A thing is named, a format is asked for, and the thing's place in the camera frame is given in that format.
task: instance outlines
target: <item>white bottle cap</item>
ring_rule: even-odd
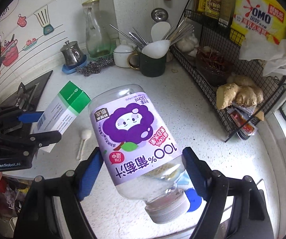
[[[180,193],[172,202],[164,207],[157,209],[149,209],[145,207],[145,211],[156,224],[165,224],[173,221],[179,216],[185,214],[190,208],[190,201],[188,200],[184,191]]]

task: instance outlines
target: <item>dark green mug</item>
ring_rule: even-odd
[[[133,56],[139,56],[139,65],[135,66],[130,63],[130,59]],[[147,55],[139,52],[134,51],[132,54],[129,55],[127,58],[127,64],[135,69],[139,70],[144,76],[147,77],[158,77],[161,76],[165,72],[165,66],[166,66],[166,55],[162,58],[151,58]]]

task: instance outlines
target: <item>metal pot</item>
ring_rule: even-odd
[[[66,41],[65,45],[60,49],[64,58],[65,58],[65,65],[67,67],[80,65],[83,63],[84,54],[79,48],[77,41]]]

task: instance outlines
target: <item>yellow omo detergent bag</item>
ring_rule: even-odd
[[[256,31],[275,44],[286,37],[286,11],[276,0],[236,0],[232,29],[246,35]],[[230,39],[241,44],[244,39],[231,30]]]

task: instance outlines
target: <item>metal screw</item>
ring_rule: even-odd
[[[247,181],[247,182],[252,182],[252,181],[253,181],[252,177],[250,177],[250,176],[248,176],[248,175],[244,176],[244,179],[245,179],[245,181]]]
[[[222,175],[222,173],[221,173],[220,171],[218,171],[218,170],[214,170],[214,171],[212,172],[212,174],[213,174],[214,176],[216,176],[216,177],[219,177],[219,176]]]
[[[65,173],[65,175],[66,175],[67,177],[72,177],[72,176],[74,175],[74,171],[73,171],[73,170],[68,170],[68,171]]]
[[[36,176],[36,177],[34,178],[34,180],[35,180],[36,182],[40,182],[40,181],[42,181],[42,179],[43,179],[42,176]]]

